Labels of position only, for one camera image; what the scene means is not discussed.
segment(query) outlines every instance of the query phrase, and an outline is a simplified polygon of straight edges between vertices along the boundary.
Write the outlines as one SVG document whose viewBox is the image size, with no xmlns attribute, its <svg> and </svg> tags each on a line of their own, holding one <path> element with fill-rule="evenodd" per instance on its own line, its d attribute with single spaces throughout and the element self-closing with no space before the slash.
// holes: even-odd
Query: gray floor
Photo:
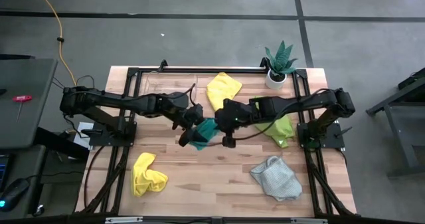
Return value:
<svg viewBox="0 0 425 224">
<path fill-rule="evenodd" d="M 294 0 L 50 0 L 58 11 L 223 15 L 296 15 Z M 305 15 L 423 17 L 424 0 L 301 0 Z M 48 11 L 43 0 L 0 0 L 8 11 Z M 297 21 L 196 19 L 62 19 L 64 56 L 76 76 L 91 74 L 104 87 L 111 65 L 258 66 L 264 46 L 285 39 L 305 67 Z M 358 213 L 366 217 L 425 220 L 425 178 L 390 181 L 386 172 L 403 166 L 386 118 L 365 109 L 395 92 L 424 67 L 424 23 L 306 22 L 314 66 L 324 68 L 332 88 L 349 91 L 357 113 L 340 120 Z M 53 18 L 0 17 L 0 53 L 58 58 Z M 71 81 L 62 66 L 56 77 Z M 53 87 L 42 126 L 62 130 L 60 90 Z M 57 192 L 52 191 L 51 199 Z M 71 201 L 52 201 L 57 212 Z"/>
</svg>

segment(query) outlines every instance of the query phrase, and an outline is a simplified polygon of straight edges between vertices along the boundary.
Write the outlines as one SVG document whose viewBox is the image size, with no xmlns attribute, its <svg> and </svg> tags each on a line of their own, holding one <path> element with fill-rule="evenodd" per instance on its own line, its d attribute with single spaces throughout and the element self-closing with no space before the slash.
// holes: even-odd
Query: green leaves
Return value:
<svg viewBox="0 0 425 224">
<path fill-rule="evenodd" d="M 271 69 L 274 74 L 290 74 L 295 71 L 295 68 L 291 68 L 296 58 L 289 60 L 293 45 L 288 48 L 285 47 L 285 42 L 280 43 L 279 49 L 276 56 L 273 57 L 270 49 L 266 47 L 266 54 L 270 59 Z"/>
</svg>

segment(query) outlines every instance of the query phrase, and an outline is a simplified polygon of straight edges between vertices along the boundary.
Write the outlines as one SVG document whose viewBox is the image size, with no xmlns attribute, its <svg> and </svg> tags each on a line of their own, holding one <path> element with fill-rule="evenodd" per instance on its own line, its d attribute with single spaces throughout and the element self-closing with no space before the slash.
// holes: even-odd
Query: white pot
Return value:
<svg viewBox="0 0 425 224">
<path fill-rule="evenodd" d="M 271 71 L 272 70 L 269 70 L 268 73 L 267 73 L 266 85 L 267 85 L 267 87 L 269 87 L 271 89 L 278 90 L 284 85 L 286 77 L 288 77 L 288 76 L 285 74 L 285 78 L 282 81 L 276 82 L 276 81 L 272 80 L 272 78 L 270 77 Z"/>
</svg>

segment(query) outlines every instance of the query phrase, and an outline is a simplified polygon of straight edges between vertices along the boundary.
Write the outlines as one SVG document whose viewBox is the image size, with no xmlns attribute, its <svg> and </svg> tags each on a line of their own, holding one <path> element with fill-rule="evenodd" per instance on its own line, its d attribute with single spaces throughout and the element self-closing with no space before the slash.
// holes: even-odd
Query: lime green cloth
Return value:
<svg viewBox="0 0 425 224">
<path fill-rule="evenodd" d="M 259 130 L 265 130 L 270 123 L 265 124 L 255 124 L 255 127 Z M 292 123 L 288 115 L 281 117 L 279 120 L 276 120 L 274 124 L 264 132 L 265 135 L 271 136 L 276 144 L 281 148 L 286 148 L 288 143 L 286 138 L 291 138 L 295 136 L 294 129 L 292 128 Z"/>
</svg>

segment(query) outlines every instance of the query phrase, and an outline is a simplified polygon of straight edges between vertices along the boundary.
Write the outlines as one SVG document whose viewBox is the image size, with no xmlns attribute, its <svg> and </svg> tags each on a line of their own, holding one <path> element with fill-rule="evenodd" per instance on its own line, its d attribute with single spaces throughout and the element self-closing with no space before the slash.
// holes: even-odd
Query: yellow cable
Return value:
<svg viewBox="0 0 425 224">
<path fill-rule="evenodd" d="M 56 20 L 58 20 L 58 23 L 59 23 L 59 37 L 61 39 L 63 39 L 63 37 L 62 37 L 62 23 L 60 22 L 60 19 L 58 17 L 58 14 L 56 14 L 56 11 L 54 10 L 54 8 L 50 4 L 50 2 L 48 2 L 48 0 L 44 0 L 44 1 L 46 1 L 47 5 L 52 9 L 52 11 L 54 13 L 54 16 L 56 17 Z M 59 57 L 60 57 L 60 60 L 62 61 L 62 63 L 64 64 L 65 68 L 68 70 L 69 75 L 71 76 L 71 79 L 72 79 L 74 85 L 77 86 L 77 82 L 75 82 L 74 75 L 72 74 L 72 71 L 69 69 L 68 65 L 66 64 L 66 62 L 65 62 L 65 60 L 64 60 L 64 58 L 62 56 L 62 41 L 59 41 Z"/>
</svg>

